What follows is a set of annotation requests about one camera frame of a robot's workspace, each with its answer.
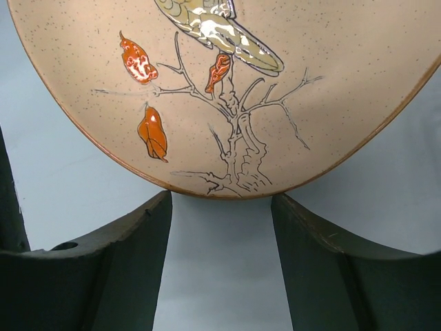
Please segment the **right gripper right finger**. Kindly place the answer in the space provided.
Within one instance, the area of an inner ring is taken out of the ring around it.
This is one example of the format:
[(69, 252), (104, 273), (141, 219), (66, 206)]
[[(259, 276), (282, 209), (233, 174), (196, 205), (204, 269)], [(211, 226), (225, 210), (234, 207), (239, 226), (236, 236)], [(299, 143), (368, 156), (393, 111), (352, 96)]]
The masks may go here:
[(440, 329), (439, 252), (364, 239), (286, 194), (271, 214), (293, 329)]

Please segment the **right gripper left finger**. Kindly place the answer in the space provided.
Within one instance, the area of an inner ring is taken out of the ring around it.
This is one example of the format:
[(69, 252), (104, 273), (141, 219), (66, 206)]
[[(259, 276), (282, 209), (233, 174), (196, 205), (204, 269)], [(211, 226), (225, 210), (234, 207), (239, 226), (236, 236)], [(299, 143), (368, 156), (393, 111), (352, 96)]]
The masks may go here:
[(2, 330), (151, 330), (172, 220), (162, 191), (51, 250), (1, 252)]

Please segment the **beige bird pattern plate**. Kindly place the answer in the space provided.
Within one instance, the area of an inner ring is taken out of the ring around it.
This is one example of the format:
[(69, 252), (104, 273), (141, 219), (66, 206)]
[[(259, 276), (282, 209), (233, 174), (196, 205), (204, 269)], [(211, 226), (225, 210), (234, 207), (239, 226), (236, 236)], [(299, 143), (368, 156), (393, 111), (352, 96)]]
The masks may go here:
[(42, 82), (124, 168), (212, 199), (348, 159), (440, 66), (439, 1), (9, 1)]

